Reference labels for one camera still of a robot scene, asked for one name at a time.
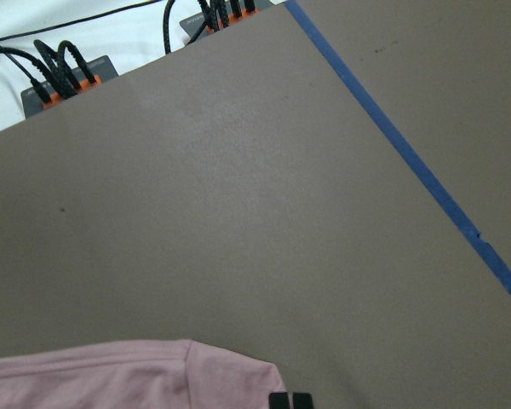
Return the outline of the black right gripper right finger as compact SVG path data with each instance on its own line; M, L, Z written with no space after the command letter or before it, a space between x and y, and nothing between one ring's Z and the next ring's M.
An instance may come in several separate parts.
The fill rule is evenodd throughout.
M294 392L292 394L293 409L314 409L313 397L310 393Z

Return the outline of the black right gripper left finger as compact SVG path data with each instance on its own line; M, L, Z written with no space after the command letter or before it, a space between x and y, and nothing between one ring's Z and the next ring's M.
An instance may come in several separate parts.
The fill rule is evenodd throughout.
M268 396L269 409L290 409L290 397L287 392L272 392Z

